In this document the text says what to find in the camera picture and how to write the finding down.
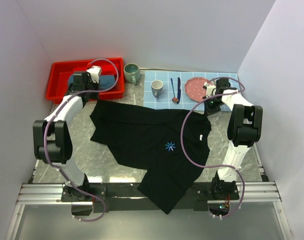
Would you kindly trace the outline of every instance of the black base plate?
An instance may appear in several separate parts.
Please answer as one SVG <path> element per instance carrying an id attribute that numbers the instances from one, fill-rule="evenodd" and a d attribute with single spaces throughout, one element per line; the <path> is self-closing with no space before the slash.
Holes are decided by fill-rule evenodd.
<path id="1" fill-rule="evenodd" d="M 208 211 L 207 201 L 225 200 L 222 196 L 213 196 L 210 188 L 211 182 L 196 182 L 187 191 L 185 196 L 177 203 L 174 209 L 193 209 L 195 211 Z M 109 211 L 139 211 L 158 210 L 159 208 L 137 190 L 139 183 L 90 183 L 91 193 L 101 197 Z M 238 200 L 239 194 L 230 194 L 230 200 Z M 80 202 L 74 196 L 62 195 L 62 202 Z M 103 205 L 95 200 L 94 212 L 101 213 Z"/>

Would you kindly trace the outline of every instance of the spoon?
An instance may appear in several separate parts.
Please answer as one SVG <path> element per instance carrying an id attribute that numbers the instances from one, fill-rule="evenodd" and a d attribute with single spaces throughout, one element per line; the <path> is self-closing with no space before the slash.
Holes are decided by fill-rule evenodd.
<path id="1" fill-rule="evenodd" d="M 174 94 L 174 97 L 172 98 L 172 102 L 174 103 L 178 103 L 179 100 L 177 97 L 175 97 L 175 91 L 174 91 L 174 84 L 173 84 L 173 78 L 171 78 L 171 83 L 172 83 L 172 88 L 173 88 L 173 94 Z"/>

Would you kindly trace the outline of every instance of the cup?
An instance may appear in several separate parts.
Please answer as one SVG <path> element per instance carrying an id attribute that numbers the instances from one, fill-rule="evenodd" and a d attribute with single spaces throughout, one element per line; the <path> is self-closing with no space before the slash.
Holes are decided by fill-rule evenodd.
<path id="1" fill-rule="evenodd" d="M 141 71 L 136 64 L 129 63 L 124 67 L 124 76 L 126 81 L 136 84 L 141 77 Z"/>
<path id="2" fill-rule="evenodd" d="M 154 80 L 151 83 L 153 96 L 158 98 L 162 94 L 163 82 L 160 80 Z"/>

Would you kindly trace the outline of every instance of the green mug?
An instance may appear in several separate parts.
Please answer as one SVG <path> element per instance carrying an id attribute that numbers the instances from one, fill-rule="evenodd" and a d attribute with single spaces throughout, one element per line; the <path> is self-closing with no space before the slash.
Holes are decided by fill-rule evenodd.
<path id="1" fill-rule="evenodd" d="M 124 76 L 126 81 L 136 84 L 141 77 L 141 71 L 136 64 L 129 63 L 124 67 Z"/>

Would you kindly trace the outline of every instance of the plate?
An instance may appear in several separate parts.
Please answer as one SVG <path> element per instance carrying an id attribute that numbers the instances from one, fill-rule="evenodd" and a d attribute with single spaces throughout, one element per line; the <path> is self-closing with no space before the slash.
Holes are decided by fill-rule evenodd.
<path id="1" fill-rule="evenodd" d="M 204 77 L 191 78 L 185 84 L 186 95 L 193 101 L 202 101 L 203 97 L 206 95 L 206 90 L 203 88 L 203 86 L 208 82 L 209 80 Z"/>

